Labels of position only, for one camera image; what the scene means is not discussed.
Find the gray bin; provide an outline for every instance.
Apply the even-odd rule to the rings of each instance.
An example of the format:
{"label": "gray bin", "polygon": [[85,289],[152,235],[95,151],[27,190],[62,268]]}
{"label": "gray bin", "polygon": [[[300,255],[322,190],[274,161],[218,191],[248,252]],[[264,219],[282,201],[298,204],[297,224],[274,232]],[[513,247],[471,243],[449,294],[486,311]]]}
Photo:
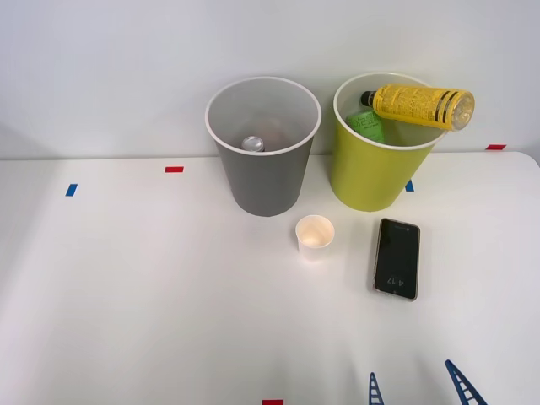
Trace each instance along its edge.
{"label": "gray bin", "polygon": [[[321,106],[308,89],[284,78],[241,80],[210,100],[205,119],[241,208],[271,217],[296,203],[321,124]],[[249,136],[262,139],[264,152],[240,149]]]}

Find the phone screen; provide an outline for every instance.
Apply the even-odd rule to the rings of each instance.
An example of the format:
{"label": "phone screen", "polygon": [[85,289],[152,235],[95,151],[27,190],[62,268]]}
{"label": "phone screen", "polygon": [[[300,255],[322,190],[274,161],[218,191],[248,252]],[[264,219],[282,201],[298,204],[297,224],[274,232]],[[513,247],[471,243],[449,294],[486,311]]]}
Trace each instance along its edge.
{"label": "phone screen", "polygon": [[375,262],[375,288],[414,300],[418,287],[420,229],[383,219]]}

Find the yellow-green bin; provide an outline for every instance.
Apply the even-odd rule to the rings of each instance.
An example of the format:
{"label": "yellow-green bin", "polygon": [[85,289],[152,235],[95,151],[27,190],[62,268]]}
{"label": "yellow-green bin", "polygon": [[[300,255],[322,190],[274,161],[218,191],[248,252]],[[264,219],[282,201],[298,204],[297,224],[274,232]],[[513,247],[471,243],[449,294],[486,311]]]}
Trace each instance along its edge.
{"label": "yellow-green bin", "polygon": [[332,189],[344,204],[360,211],[392,205],[416,169],[446,131],[382,120],[385,144],[353,131],[345,118],[362,110],[359,99],[385,84],[426,83],[398,73],[367,73],[345,82],[334,96],[337,134],[333,152]]}

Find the small white cup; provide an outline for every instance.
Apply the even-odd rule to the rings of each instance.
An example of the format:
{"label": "small white cup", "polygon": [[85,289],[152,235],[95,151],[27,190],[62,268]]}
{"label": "small white cup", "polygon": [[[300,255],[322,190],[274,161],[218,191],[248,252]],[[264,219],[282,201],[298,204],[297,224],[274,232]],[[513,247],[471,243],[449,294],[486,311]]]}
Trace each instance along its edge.
{"label": "small white cup", "polygon": [[296,224],[298,250],[307,260],[320,260],[328,254],[334,239],[334,225],[321,215],[308,215]]}

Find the bin rim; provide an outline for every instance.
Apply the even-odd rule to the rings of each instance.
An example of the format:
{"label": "bin rim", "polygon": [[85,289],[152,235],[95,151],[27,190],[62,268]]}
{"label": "bin rim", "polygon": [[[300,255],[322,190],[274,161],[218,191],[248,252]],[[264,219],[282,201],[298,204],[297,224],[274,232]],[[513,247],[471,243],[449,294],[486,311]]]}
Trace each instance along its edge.
{"label": "bin rim", "polygon": [[364,142],[367,142],[367,143],[370,143],[371,145],[373,146],[376,146],[378,148],[383,148],[383,149],[391,149],[391,150],[417,150],[417,149],[425,149],[425,148],[428,148],[430,146],[433,146],[435,145],[437,142],[439,142],[447,133],[448,131],[444,131],[442,132],[442,134],[435,138],[434,140],[432,141],[429,141],[427,143],[422,143],[420,145],[415,145],[415,146],[393,146],[393,145],[385,145],[384,143],[378,143],[378,142],[375,142],[375,141],[372,141],[371,139],[368,139],[366,137],[363,137],[362,135],[360,135],[359,133],[353,131],[346,123],[345,121],[343,120],[343,118],[341,117],[341,114],[339,113],[339,110],[338,110],[338,96],[339,94],[341,93],[341,91],[351,82],[353,82],[354,80],[358,79],[358,78],[364,78],[366,76],[373,76],[375,74],[388,74],[388,75],[391,75],[391,76],[398,76],[400,78],[408,78],[410,80],[413,80],[414,82],[417,82],[419,84],[423,84],[425,87],[431,87],[429,84],[425,83],[423,80],[420,80],[419,78],[414,78],[413,76],[409,76],[407,74],[401,74],[401,73],[394,73],[394,72],[380,72],[380,71],[377,71],[377,72],[369,72],[369,73],[363,73],[363,74],[359,74],[358,76],[354,76],[353,78],[350,78],[349,80],[347,80],[345,83],[343,83],[341,86],[339,86],[339,89],[337,89],[336,91],[336,94],[334,95],[334,101],[333,101],[333,106],[334,106],[334,114],[336,115],[336,118],[339,120],[339,123],[341,125],[343,125],[343,127],[351,134],[351,135],[354,135],[355,137],[357,137],[358,139],[364,141]]}
{"label": "bin rim", "polygon": [[[270,79],[270,80],[278,80],[280,82],[285,82],[285,83],[288,83],[288,84],[292,84],[296,87],[298,87],[299,89],[302,89],[304,90],[310,97],[311,99],[313,100],[313,102],[315,103],[315,106],[316,106],[316,109],[317,109],[317,122],[315,124],[315,126],[313,127],[313,129],[311,130],[310,134],[303,138],[301,141],[299,141],[298,143],[295,143],[294,145],[291,145],[289,146],[288,148],[284,148],[284,149],[279,149],[279,150],[273,150],[273,151],[270,151],[270,152],[251,152],[251,151],[248,151],[248,150],[244,150],[244,149],[240,149],[240,148],[235,148],[234,146],[231,146],[229,145],[228,143],[226,143],[225,141],[221,140],[214,132],[213,132],[213,129],[212,127],[210,127],[210,122],[209,122],[209,119],[208,119],[208,114],[210,112],[210,108],[212,107],[212,104],[213,102],[225,91],[225,90],[228,90],[230,89],[231,87],[233,86],[236,86],[237,84],[240,84],[240,83],[244,83],[244,82],[250,82],[250,81],[254,81],[254,80],[261,80],[261,79]],[[226,86],[224,86],[222,89],[220,89],[211,99],[210,101],[208,102],[207,106],[206,106],[206,110],[204,112],[204,122],[206,124],[206,129],[208,130],[208,132],[210,132],[210,135],[212,136],[213,140],[216,141],[217,143],[219,143],[221,146],[223,146],[224,148],[227,148],[228,150],[232,150],[233,152],[236,152],[238,154],[247,154],[247,155],[250,155],[250,156],[275,156],[277,154],[286,154],[287,152],[290,152],[291,150],[294,150],[294,149],[297,149],[299,148],[300,146],[304,145],[305,143],[308,143],[314,136],[315,136],[315,133],[317,132],[317,130],[319,129],[319,126],[321,125],[321,119],[322,119],[322,110],[321,110],[321,104],[319,103],[319,100],[313,95],[313,93],[311,93],[305,86],[301,85],[301,84],[298,84],[296,82],[294,82],[293,80],[288,80],[287,78],[279,78],[277,76],[254,76],[254,77],[251,77],[251,78],[243,78],[241,80],[237,80],[233,83],[230,83],[230,84],[227,84]]]}

